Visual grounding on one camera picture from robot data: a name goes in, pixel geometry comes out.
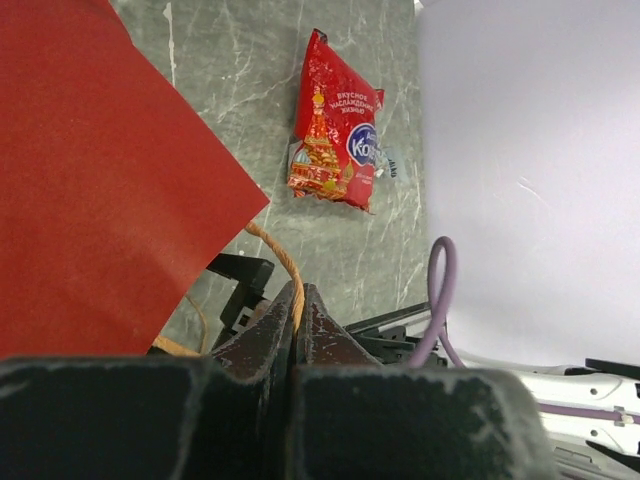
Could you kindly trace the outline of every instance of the cable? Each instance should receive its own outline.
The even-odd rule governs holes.
[[[196,303],[196,301],[191,298],[191,295],[188,293],[185,294],[184,298],[189,300],[189,303],[194,308],[194,310],[198,313],[200,317],[200,322],[202,322],[202,340],[200,341],[200,355],[204,355],[207,353],[207,344],[209,343],[209,323],[207,322],[207,317],[204,316],[204,312],[200,305]]]
[[[177,342],[168,339],[164,335],[158,335],[156,339],[153,341],[153,346],[159,348],[160,350],[164,350],[171,355],[177,357],[199,357],[200,354],[195,350],[191,350],[190,348],[183,347]]]
[[[444,276],[442,278],[440,291],[435,290],[435,276],[438,267],[438,259],[440,253],[445,254]],[[431,304],[431,321],[424,332],[424,336],[413,355],[409,358],[410,367],[421,367],[431,355],[433,348],[436,346],[438,337],[442,342],[447,355],[451,358],[453,364],[457,367],[463,367],[464,364],[460,357],[453,349],[449,342],[449,338],[445,332],[445,323],[447,321],[447,311],[451,306],[453,291],[455,289],[456,275],[458,270],[458,256],[456,247],[449,237],[438,238],[429,255],[429,266],[427,267],[427,295]]]
[[[445,256],[445,267],[444,275],[440,282],[440,291],[436,293],[435,276],[438,267],[438,259],[441,253],[444,253]],[[447,320],[447,312],[451,306],[453,291],[455,289],[457,269],[458,255],[455,244],[449,237],[438,238],[431,248],[429,264],[427,267],[427,295],[429,296],[429,303],[431,304],[431,321],[429,322],[422,339],[418,343],[418,346],[413,352],[413,355],[411,355],[407,362],[410,367],[422,367],[433,351],[437,339],[440,338],[440,342],[451,359],[451,362],[456,367],[466,368],[451,345],[447,332],[444,328]],[[594,410],[590,408],[565,407],[546,403],[538,403],[538,406],[541,412],[554,415],[610,420],[622,423],[627,423],[625,420],[632,420],[633,423],[640,425],[640,415],[635,414],[627,414],[618,411],[610,412],[606,410]]]
[[[280,260],[280,263],[285,268],[285,270],[289,273],[289,276],[293,280],[293,311],[291,316],[293,317],[293,332],[294,335],[298,332],[298,328],[300,328],[300,322],[302,321],[302,309],[304,308],[304,286],[302,283],[302,278],[300,278],[300,271],[296,263],[289,256],[289,254],[285,251],[284,248],[267,232],[265,232],[259,225],[249,222],[246,227],[244,227],[245,231],[255,237],[259,237],[262,239],[264,243],[266,243],[269,248],[273,251],[275,256]]]

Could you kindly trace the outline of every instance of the red snack bag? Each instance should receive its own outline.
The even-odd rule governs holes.
[[[287,184],[296,196],[315,194],[369,211],[378,149],[375,90],[314,30],[302,66]]]

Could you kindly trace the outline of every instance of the marble countertop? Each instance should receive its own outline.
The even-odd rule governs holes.
[[[113,5],[134,44],[270,198],[256,222],[295,258],[303,280],[318,286],[339,323],[426,300],[429,242],[413,0],[115,0]],[[314,27],[327,33],[329,44],[373,87],[386,91],[377,116],[381,145],[401,151],[410,178],[403,185],[377,181],[373,215],[296,199],[286,186],[300,68]],[[182,161],[188,164],[188,158]],[[269,248],[245,232],[225,251],[276,263],[269,298],[288,279]],[[234,286],[204,272],[190,290],[210,323],[209,343],[221,329],[218,318]],[[183,300],[163,333],[197,348],[201,329],[193,306]]]

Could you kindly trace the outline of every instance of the red paper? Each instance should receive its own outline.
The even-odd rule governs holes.
[[[143,353],[267,199],[107,1],[0,10],[0,357]]]

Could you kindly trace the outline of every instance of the blue logo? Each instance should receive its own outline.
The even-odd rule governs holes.
[[[378,135],[370,123],[361,123],[349,134],[347,151],[349,156],[361,167],[375,163]]]

